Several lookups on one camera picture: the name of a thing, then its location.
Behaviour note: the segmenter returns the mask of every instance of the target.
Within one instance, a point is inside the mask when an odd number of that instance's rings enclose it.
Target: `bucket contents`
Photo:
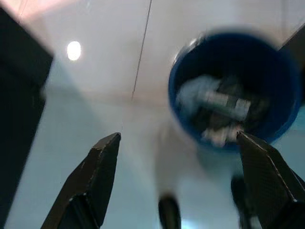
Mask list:
[[[268,99],[246,91],[236,76],[207,74],[185,82],[176,103],[202,138],[218,147],[236,142],[238,131],[257,127],[270,106]]]

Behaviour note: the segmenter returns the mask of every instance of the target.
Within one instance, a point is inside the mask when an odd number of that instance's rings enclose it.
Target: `plastic bucket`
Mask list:
[[[241,76],[244,87],[271,99],[266,117],[251,134],[268,143],[293,123],[301,103],[300,72],[289,55],[252,35],[225,32],[200,37],[176,56],[170,72],[168,95],[171,110],[182,129],[199,145],[213,148],[189,120],[180,115],[176,95],[181,85],[202,74]],[[237,150],[228,143],[225,150]]]

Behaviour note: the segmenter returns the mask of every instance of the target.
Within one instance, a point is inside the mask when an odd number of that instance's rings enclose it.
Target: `blue bucket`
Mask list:
[[[247,90],[271,99],[268,114],[250,133],[268,143],[285,133],[297,116],[302,97],[301,76],[287,53],[243,33],[227,32],[199,38],[177,55],[169,77],[168,95],[178,123],[201,146],[215,149],[180,115],[176,96],[183,83],[204,73],[242,76],[240,81]],[[237,145],[228,143],[223,149],[237,151]]]

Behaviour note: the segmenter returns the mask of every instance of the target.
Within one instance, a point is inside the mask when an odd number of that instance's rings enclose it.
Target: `floor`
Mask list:
[[[160,228],[157,202],[173,192],[184,229],[236,229],[236,155],[185,141],[167,106],[177,52],[223,26],[259,30],[280,47],[303,23],[302,0],[0,0],[55,56],[47,103],[6,229],[39,228],[68,174],[100,138],[122,133],[102,228]],[[303,178],[305,109],[274,145]]]

